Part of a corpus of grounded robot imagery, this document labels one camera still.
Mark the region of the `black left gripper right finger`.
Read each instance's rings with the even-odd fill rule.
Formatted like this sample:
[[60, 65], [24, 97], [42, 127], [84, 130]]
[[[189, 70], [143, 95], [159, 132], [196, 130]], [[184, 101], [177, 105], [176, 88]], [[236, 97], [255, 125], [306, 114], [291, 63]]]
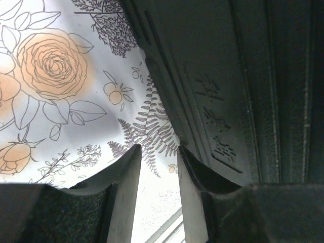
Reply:
[[178, 148], [186, 242], [323, 242], [323, 186], [239, 186]]

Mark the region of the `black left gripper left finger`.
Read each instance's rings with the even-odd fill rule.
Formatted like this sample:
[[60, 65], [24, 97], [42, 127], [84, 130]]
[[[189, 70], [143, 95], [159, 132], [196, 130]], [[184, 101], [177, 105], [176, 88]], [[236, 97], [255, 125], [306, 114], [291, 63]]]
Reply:
[[69, 189], [1, 185], [1, 242], [130, 242], [141, 146]]

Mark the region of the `black plastic tool case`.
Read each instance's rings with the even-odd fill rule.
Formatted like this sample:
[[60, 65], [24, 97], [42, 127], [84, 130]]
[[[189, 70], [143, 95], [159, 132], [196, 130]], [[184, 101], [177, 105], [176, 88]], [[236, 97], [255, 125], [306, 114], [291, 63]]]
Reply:
[[122, 1], [180, 143], [238, 184], [323, 183], [323, 1]]

